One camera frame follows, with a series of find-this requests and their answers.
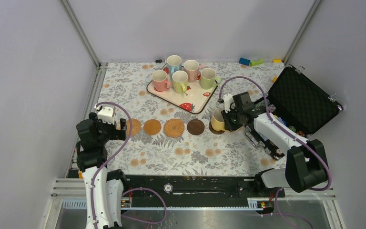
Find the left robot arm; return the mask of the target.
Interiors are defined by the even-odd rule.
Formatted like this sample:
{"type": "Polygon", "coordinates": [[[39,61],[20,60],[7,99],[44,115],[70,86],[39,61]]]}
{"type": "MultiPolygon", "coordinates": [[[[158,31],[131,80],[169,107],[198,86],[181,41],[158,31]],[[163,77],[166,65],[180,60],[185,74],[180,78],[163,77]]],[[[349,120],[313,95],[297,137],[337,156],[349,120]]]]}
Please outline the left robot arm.
{"type": "Polygon", "coordinates": [[[79,141],[76,143],[77,167],[85,185],[88,229],[121,229],[120,200],[128,192],[129,184],[120,170],[109,172],[108,152],[110,140],[127,139],[126,120],[120,119],[116,128],[113,116],[100,116],[95,112],[76,125],[79,141]]]}

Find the yellow mug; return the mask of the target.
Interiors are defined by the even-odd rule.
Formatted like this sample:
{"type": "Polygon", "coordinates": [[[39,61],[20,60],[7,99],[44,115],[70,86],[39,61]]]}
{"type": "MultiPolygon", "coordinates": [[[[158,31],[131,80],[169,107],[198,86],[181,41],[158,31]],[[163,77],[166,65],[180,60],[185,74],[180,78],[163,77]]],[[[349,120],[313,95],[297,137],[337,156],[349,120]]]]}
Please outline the yellow mug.
{"type": "Polygon", "coordinates": [[[224,130],[224,118],[222,116],[222,111],[224,109],[218,108],[215,109],[211,116],[211,126],[215,131],[225,131],[224,130]]]}

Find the pink mug front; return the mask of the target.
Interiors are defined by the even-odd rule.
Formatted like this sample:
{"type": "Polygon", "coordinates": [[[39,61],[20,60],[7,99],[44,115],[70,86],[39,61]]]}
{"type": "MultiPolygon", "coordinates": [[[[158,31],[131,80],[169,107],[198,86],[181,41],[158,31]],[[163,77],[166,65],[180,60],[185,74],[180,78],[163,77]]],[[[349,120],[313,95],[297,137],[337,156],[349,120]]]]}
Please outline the pink mug front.
{"type": "Polygon", "coordinates": [[[164,70],[156,70],[152,74],[152,82],[156,91],[163,92],[172,87],[168,81],[168,74],[164,70]]]}

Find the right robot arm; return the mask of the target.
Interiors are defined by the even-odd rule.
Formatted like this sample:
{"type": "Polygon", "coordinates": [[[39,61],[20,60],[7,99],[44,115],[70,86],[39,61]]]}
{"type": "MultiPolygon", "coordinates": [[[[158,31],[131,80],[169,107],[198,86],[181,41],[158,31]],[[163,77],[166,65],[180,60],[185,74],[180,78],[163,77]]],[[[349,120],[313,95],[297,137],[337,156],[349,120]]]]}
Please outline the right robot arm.
{"type": "Polygon", "coordinates": [[[308,140],[296,135],[269,112],[268,107],[257,109],[247,92],[225,94],[218,99],[224,105],[221,115],[224,128],[235,131],[241,126],[261,133],[286,156],[284,169],[270,169],[256,175],[254,190],[265,197],[275,187],[290,187],[295,192],[307,189],[324,191],[330,188],[332,178],[325,149],[319,140],[308,140]]]}

